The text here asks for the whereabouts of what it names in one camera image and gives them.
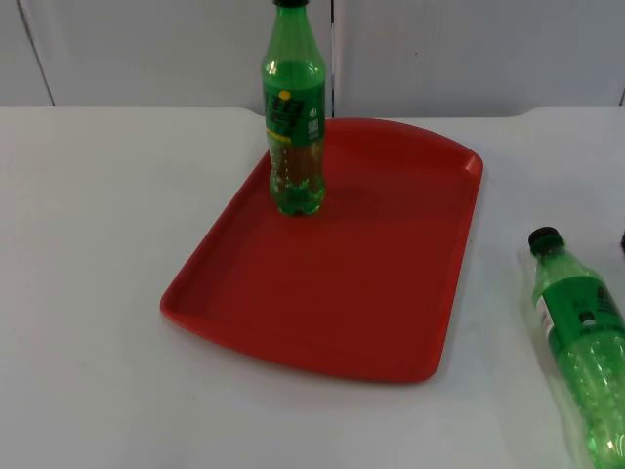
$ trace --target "black bottle cap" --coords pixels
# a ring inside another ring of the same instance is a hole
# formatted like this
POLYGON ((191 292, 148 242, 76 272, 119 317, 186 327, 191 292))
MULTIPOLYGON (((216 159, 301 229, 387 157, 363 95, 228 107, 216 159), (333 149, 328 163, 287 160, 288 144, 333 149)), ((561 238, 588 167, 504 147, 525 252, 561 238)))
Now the black bottle cap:
POLYGON ((539 228, 529 236, 529 249, 534 256, 562 246, 564 246, 564 239, 555 228, 539 228))
POLYGON ((286 8, 303 7, 308 3, 309 0, 273 0, 274 5, 286 8))

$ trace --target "standing bottle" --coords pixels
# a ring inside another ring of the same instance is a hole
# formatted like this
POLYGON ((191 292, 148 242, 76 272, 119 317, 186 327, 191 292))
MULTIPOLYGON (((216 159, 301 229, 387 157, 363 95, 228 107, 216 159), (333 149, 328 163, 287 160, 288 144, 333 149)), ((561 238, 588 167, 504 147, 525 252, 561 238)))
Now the standing bottle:
POLYGON ((277 15, 263 60, 271 197, 286 215, 316 212, 325 195, 325 64, 308 0, 273 0, 277 15))
POLYGON ((598 469, 625 468, 625 327, 597 273, 564 248, 557 230, 529 237, 537 260, 533 303, 587 431, 598 469))

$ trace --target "white table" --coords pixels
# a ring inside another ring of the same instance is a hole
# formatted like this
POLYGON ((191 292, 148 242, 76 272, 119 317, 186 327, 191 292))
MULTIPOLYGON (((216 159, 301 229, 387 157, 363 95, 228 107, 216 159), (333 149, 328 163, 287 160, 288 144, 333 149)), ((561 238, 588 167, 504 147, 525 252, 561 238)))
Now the white table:
POLYGON ((0 108, 2 467, 579 467, 518 251, 558 227, 625 307, 625 110, 406 121, 485 174, 442 365, 393 387, 250 360, 158 312, 264 152, 262 117, 0 108))

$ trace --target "green label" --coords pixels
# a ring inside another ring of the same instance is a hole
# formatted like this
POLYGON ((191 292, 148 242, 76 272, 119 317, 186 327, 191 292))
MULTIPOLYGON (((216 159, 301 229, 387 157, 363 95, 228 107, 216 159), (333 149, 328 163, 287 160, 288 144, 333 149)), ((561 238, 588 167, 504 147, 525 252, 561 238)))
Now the green label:
POLYGON ((553 353, 585 335, 625 332, 623 319, 605 285, 596 278, 573 277, 545 290, 536 309, 553 353))
POLYGON ((265 84, 265 120, 271 138, 303 147, 323 138, 325 85, 284 90, 265 84))

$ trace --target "green bottle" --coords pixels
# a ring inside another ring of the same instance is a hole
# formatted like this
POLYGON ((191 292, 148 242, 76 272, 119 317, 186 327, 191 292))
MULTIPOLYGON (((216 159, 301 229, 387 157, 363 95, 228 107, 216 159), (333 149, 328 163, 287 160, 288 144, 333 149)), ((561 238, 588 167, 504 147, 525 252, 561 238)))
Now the green bottle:
POLYGON ((277 15, 263 60, 271 197, 286 215, 312 214, 325 195, 325 64, 308 0, 273 0, 277 15))
POLYGON ((564 248, 557 230, 529 237, 533 303, 587 431, 598 469, 625 468, 625 326, 601 277, 564 248))

